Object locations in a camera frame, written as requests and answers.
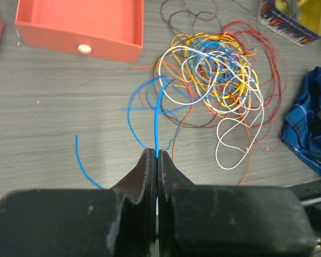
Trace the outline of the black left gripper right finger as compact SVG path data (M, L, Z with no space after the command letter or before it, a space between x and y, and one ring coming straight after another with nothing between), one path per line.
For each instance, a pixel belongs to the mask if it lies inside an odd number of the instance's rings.
M286 187L196 185L157 159L161 256L310 256L315 233Z

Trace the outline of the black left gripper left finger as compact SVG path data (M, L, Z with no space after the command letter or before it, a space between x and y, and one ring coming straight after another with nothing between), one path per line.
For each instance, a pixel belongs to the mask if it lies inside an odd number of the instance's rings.
M108 190L36 189L0 199L0 256L151 256L155 152Z

